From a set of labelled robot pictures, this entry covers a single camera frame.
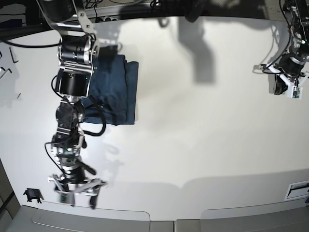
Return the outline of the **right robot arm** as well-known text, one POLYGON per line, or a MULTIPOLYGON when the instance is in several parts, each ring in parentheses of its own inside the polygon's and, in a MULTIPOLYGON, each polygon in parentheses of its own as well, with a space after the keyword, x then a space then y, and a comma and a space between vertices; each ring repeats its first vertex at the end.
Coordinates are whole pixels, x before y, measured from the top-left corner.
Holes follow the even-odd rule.
POLYGON ((90 97, 99 40, 82 1, 40 0, 38 5, 47 24, 60 35, 59 71, 51 85, 61 102, 56 110, 57 130, 45 144, 45 150, 61 175, 53 174, 48 179, 54 183, 60 203, 75 206, 75 196, 85 194, 90 198, 90 208, 95 209, 100 189, 106 182, 87 177, 97 172, 82 161, 80 152, 87 147, 86 135, 101 135, 81 128, 85 117, 82 99, 90 97))

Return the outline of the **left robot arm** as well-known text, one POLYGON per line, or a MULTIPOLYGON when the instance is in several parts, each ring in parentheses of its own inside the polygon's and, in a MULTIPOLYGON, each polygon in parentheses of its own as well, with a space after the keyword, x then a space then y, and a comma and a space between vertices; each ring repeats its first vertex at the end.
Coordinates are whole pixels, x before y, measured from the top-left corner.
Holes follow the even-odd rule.
POLYGON ((288 19, 290 36, 288 47, 274 65, 274 94, 291 91, 292 98, 300 98, 301 86, 309 77, 302 71, 309 61, 309 2, 286 0, 282 10, 288 19))

